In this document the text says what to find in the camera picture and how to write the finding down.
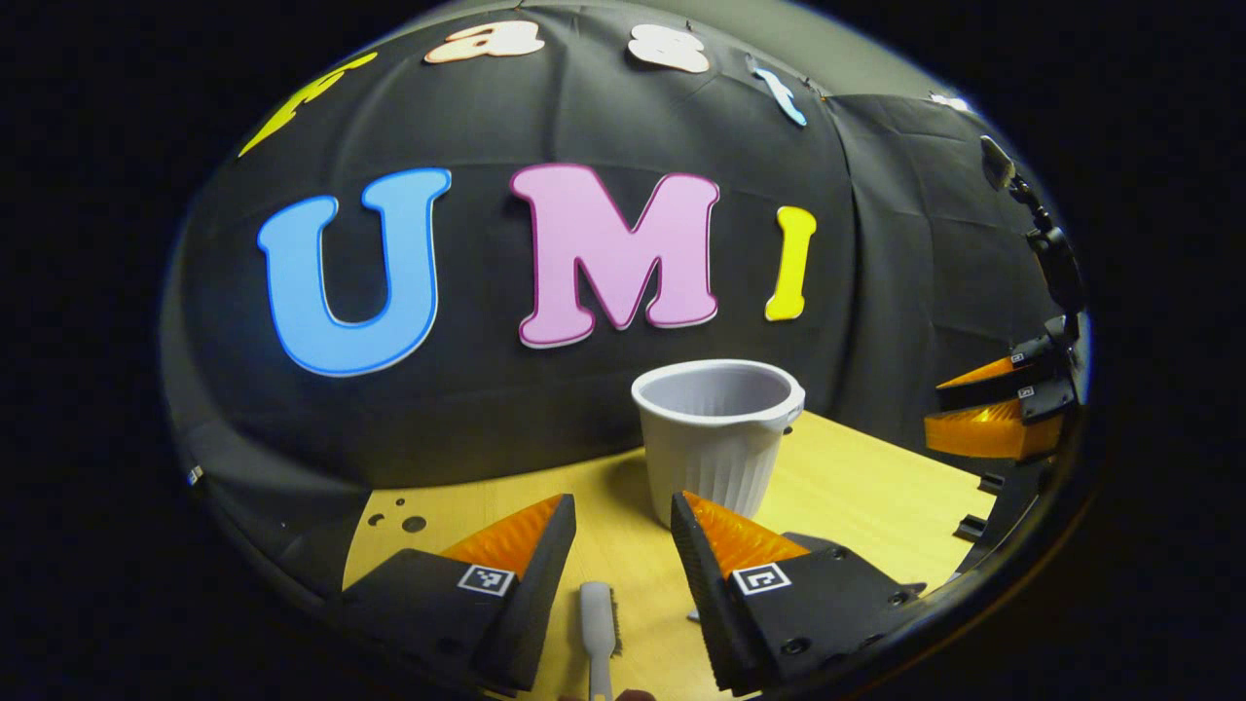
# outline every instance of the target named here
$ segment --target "letter u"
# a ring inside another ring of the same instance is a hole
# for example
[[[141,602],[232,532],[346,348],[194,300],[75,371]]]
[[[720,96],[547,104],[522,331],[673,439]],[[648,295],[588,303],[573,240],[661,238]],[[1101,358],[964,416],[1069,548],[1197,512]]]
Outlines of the letter u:
[[[312,197],[264,222],[258,243],[268,256],[273,325],[292,361],[316,375],[358,376],[397,364],[424,341],[437,314],[432,200],[447,189],[445,168],[396,172],[364,188],[364,205],[381,214],[389,296],[360,322],[334,316],[324,289],[320,239],[338,199]]]

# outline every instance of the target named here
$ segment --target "white plastic cup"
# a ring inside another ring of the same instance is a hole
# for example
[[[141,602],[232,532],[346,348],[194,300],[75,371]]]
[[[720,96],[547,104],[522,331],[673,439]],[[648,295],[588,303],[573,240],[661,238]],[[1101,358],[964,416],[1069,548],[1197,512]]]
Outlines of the white plastic cup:
[[[649,371],[632,383],[640,410],[649,496],[670,528],[682,491],[753,518],[779,442],[805,408],[796,379],[754,361],[713,360]]]

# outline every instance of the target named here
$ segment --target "table surface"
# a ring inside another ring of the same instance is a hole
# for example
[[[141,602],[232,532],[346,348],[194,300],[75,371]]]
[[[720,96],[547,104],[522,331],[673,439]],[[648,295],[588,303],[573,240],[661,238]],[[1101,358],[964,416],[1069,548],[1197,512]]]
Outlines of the table surface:
[[[954,574],[971,544],[952,534],[967,514],[986,518],[994,504],[977,489],[978,478],[809,412],[792,430],[756,523],[840,543],[896,581],[926,583],[923,595]],[[592,580],[609,583],[618,601],[623,652],[611,660],[614,694],[644,689],[659,701],[731,699],[718,690],[699,625],[688,620],[692,594],[670,532],[653,515],[643,449],[483,482],[376,491],[355,530],[343,589],[404,548],[439,553],[562,493],[576,498],[576,539],[536,685],[520,699],[587,699],[577,603],[579,585]],[[369,525],[374,514],[385,518]],[[415,515],[426,528],[402,530],[404,519]]]

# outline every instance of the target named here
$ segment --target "letter m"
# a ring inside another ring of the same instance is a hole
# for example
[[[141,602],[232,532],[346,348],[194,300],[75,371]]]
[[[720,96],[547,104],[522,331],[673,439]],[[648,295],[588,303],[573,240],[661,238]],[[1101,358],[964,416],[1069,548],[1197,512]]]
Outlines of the letter m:
[[[675,327],[718,313],[709,289],[709,214],[718,186],[692,174],[658,181],[635,228],[628,228],[592,168],[543,163],[515,173],[511,191],[532,205],[535,290],[520,339],[553,347],[593,332],[592,311],[579,304],[583,271],[614,327],[632,324],[649,275],[662,268],[649,322]]]

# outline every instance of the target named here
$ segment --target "yellow letter i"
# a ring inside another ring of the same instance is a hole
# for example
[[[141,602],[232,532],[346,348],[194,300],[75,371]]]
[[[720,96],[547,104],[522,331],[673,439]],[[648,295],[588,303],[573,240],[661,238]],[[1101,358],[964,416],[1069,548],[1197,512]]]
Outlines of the yellow letter i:
[[[805,285],[805,264],[809,260],[809,239],[817,228],[817,219],[800,207],[779,207],[782,229],[782,255],[779,258],[779,281],[775,294],[766,301],[766,320],[795,319],[805,310],[801,288]]]

